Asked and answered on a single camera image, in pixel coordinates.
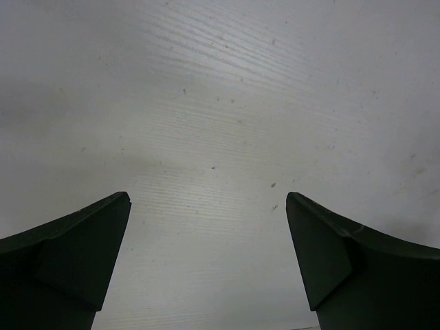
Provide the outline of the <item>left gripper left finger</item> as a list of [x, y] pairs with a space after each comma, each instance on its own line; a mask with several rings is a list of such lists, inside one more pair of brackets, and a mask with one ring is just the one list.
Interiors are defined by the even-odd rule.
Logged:
[[90, 329], [129, 220], [127, 192], [1, 240], [2, 329]]

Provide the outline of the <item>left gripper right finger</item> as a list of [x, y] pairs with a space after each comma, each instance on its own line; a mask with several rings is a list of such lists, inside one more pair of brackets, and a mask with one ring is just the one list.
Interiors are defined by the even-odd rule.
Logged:
[[439, 250], [404, 241], [290, 192], [286, 213], [321, 329], [438, 329]]

